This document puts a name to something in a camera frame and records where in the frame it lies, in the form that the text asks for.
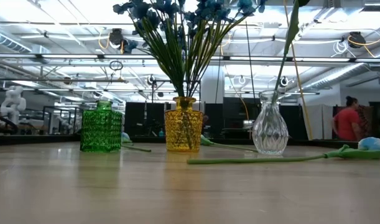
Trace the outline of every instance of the vase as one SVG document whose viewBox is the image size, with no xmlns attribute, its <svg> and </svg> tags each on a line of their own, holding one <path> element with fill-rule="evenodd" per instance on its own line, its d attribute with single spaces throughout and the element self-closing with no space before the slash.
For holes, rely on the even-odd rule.
<svg viewBox="0 0 380 224">
<path fill-rule="evenodd" d="M 111 152 L 121 149 L 122 114 L 111 109 L 112 102 L 97 101 L 97 109 L 84 110 L 80 150 Z"/>
<path fill-rule="evenodd" d="M 175 110 L 165 112 L 166 148 L 175 152 L 200 150 L 203 113 L 192 110 L 191 97 L 175 97 Z"/>
<path fill-rule="evenodd" d="M 262 91 L 259 94 L 262 110 L 253 124 L 253 143 L 262 154 L 281 155 L 288 142 L 287 125 L 279 113 L 278 91 Z"/>
</svg>

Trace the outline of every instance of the red shirt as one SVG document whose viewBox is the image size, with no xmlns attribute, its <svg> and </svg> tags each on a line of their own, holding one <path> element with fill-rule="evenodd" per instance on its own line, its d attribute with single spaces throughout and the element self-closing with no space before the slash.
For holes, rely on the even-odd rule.
<svg viewBox="0 0 380 224">
<path fill-rule="evenodd" d="M 333 120 L 337 124 L 339 138 L 347 141 L 357 141 L 357 137 L 351 125 L 352 123 L 359 123 L 357 111 L 352 108 L 345 108 L 341 110 Z"/>
</svg>

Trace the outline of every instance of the dark hair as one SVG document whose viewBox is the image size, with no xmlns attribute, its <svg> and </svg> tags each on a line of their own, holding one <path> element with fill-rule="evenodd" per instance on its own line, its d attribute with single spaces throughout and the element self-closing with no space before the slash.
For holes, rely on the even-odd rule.
<svg viewBox="0 0 380 224">
<path fill-rule="evenodd" d="M 358 103 L 358 100 L 351 96 L 346 96 L 346 106 L 351 106 L 353 103 Z"/>
</svg>

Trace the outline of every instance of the woman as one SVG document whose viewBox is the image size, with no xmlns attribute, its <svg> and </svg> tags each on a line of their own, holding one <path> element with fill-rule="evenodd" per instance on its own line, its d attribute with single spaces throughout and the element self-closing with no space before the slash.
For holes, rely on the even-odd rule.
<svg viewBox="0 0 380 224">
<path fill-rule="evenodd" d="M 361 130 L 359 128 L 359 116 L 356 111 L 358 108 L 358 100 L 347 96 L 346 106 L 345 109 L 333 117 L 333 131 L 342 140 L 359 141 L 361 140 Z"/>
</svg>

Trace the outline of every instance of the wooden table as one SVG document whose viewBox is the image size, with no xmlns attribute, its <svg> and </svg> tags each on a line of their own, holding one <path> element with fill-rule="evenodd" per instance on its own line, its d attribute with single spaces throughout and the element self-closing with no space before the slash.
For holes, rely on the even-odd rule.
<svg viewBox="0 0 380 224">
<path fill-rule="evenodd" d="M 187 165 L 190 157 L 259 155 L 136 146 L 152 152 L 83 153 L 78 142 L 0 146 L 0 223 L 380 224 L 380 161 Z M 284 156 L 330 150 L 288 147 Z"/>
</svg>

